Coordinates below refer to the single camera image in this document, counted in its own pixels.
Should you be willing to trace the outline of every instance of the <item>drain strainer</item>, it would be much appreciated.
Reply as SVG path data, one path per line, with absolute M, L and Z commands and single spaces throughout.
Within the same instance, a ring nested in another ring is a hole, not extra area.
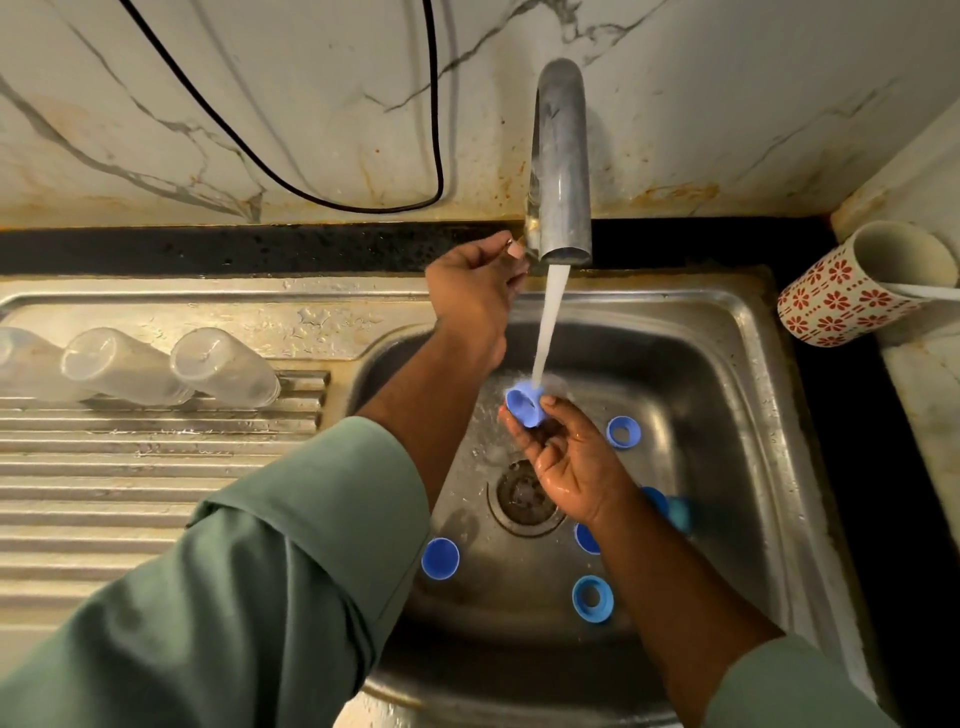
M 487 501 L 497 522 L 517 536 L 542 536 L 564 519 L 526 460 L 513 463 L 496 483 L 488 483 Z

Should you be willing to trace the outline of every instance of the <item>faucet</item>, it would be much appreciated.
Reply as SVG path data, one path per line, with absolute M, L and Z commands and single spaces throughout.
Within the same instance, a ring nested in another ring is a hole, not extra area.
M 587 100 L 580 68 L 568 59 L 551 61 L 540 72 L 523 229 L 527 248 L 545 263 L 582 266 L 593 260 Z

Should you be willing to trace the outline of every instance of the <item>transparent plastic cup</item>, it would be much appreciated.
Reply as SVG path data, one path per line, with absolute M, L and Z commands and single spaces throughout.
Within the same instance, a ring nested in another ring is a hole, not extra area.
M 60 373 L 63 349 L 24 328 L 0 327 L 0 396 L 80 401 L 95 392 Z
M 170 357 L 115 328 L 92 328 L 63 350 L 71 381 L 135 404 L 182 404 L 193 390 L 170 371 Z
M 170 352 L 177 378 L 234 407 L 265 407 L 280 394 L 273 367 L 219 328 L 197 328 Z

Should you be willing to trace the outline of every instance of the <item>red patterned mug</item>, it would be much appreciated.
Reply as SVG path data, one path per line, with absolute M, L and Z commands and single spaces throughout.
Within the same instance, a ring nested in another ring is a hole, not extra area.
M 952 288 L 957 276 L 953 255 L 929 232 L 907 223 L 867 223 L 784 288 L 777 313 L 801 341 L 838 347 L 927 302 L 884 283 Z

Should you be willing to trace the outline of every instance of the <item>black wire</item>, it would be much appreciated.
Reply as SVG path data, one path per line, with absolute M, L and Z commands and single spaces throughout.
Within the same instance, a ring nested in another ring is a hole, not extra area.
M 167 49 L 163 46 L 163 43 L 160 42 L 160 39 L 156 37 L 156 34 L 151 27 L 147 25 L 147 21 L 143 19 L 143 15 L 141 15 L 137 8 L 133 5 L 132 0 L 120 0 L 120 4 L 124 7 L 127 13 L 130 14 L 130 17 L 133 18 L 133 22 L 136 23 L 143 35 L 147 37 L 147 40 L 150 41 L 150 44 L 154 46 L 170 70 L 173 71 L 173 74 L 177 77 L 177 80 L 180 81 L 180 83 L 183 84 L 183 87 L 190 92 L 190 95 L 193 96 L 194 101 L 200 104 L 201 108 L 206 111 L 210 118 L 220 125 L 221 129 L 227 133 L 227 136 L 233 139 L 233 141 L 238 147 L 240 147 L 244 154 L 246 154 L 247 157 L 249 157 L 251 161 L 256 164 L 256 166 L 258 166 L 267 177 L 279 184 L 288 192 L 292 192 L 298 197 L 302 197 L 304 200 L 308 200 L 311 203 L 316 203 L 317 205 L 330 207 L 332 209 L 339 209 L 343 212 L 359 212 L 367 215 L 392 214 L 394 212 L 407 212 L 408 210 L 412 209 L 422 209 L 424 207 L 433 205 L 444 195 L 444 163 L 440 156 L 440 102 L 437 94 L 437 29 L 433 22 L 433 5 L 431 4 L 430 0 L 423 0 L 423 19 L 426 21 L 426 46 L 430 57 L 430 132 L 433 136 L 433 163 L 437 168 L 437 191 L 429 200 L 413 203 L 412 205 L 400 205 L 397 207 L 354 207 L 353 205 L 341 205 L 340 203 L 330 202 L 329 200 L 324 200 L 323 198 L 311 195 L 309 192 L 304 192 L 303 190 L 294 187 L 288 181 L 284 180 L 280 175 L 274 172 L 274 170 L 268 167 L 263 159 L 256 155 L 256 152 L 250 148 L 240 134 L 235 132 L 232 126 L 224 119 L 224 117 L 217 113 L 216 110 L 214 110 L 214 108 L 206 101 L 202 93 L 197 90 L 197 87 L 190 82 L 190 79 L 186 77 L 186 74 L 183 73 L 183 70 L 177 65 L 177 62 L 174 61 L 173 56 L 171 56 L 170 52 L 167 51 Z

